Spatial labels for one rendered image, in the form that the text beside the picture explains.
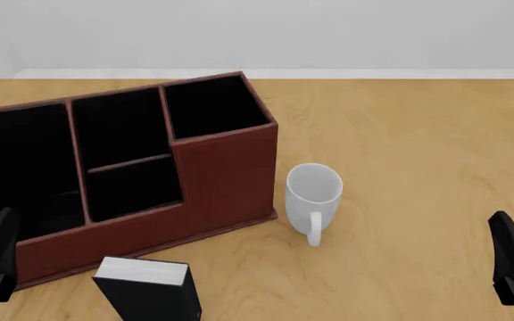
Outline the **black book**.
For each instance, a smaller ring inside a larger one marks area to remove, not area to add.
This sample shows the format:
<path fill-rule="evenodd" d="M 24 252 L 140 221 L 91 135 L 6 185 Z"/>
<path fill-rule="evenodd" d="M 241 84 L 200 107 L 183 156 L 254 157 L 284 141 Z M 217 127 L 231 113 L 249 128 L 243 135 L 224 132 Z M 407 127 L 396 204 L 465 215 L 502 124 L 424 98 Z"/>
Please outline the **black book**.
<path fill-rule="evenodd" d="M 187 263 L 106 256 L 92 279 L 123 321 L 201 321 Z"/>

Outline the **red-brown desk caddy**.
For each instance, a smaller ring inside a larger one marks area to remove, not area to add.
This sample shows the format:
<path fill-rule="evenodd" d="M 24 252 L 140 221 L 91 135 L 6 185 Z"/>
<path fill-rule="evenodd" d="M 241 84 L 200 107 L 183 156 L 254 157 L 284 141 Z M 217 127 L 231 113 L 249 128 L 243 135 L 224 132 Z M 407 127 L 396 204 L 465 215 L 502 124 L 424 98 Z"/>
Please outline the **red-brown desk caddy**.
<path fill-rule="evenodd" d="M 277 142 L 239 71 L 0 106 L 17 288 L 275 218 Z"/>

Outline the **white ceramic mug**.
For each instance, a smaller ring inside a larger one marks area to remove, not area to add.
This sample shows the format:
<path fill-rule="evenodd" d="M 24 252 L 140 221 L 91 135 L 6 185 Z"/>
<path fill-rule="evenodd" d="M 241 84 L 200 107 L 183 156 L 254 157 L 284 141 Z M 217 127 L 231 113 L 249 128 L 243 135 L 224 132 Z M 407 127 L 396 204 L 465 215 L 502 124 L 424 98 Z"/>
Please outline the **white ceramic mug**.
<path fill-rule="evenodd" d="M 336 215 L 343 187 L 342 178 L 326 165 L 304 163 L 289 171 L 286 215 L 291 226 L 306 235 L 310 246 L 320 246 L 322 231 Z"/>

